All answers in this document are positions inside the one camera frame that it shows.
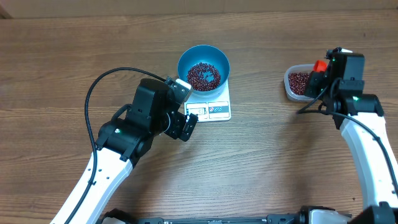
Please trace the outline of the orange measuring scoop blue handle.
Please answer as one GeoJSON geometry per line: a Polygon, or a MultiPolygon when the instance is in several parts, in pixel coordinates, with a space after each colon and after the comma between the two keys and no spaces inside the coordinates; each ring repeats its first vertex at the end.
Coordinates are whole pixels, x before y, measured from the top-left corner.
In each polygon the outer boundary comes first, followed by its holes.
{"type": "Polygon", "coordinates": [[[328,64],[322,60],[317,60],[312,68],[314,72],[325,72],[328,64]]]}

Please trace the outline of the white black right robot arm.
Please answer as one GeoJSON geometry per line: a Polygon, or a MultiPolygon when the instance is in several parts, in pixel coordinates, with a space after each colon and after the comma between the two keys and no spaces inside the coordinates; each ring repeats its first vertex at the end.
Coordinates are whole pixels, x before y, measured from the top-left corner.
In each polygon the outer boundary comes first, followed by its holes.
{"type": "Polygon", "coordinates": [[[358,173],[363,211],[350,218],[323,207],[307,207],[300,223],[397,223],[397,160],[389,144],[379,98],[365,94],[363,54],[337,47],[328,64],[317,62],[304,94],[321,101],[318,114],[331,116],[346,141],[358,173]]]}

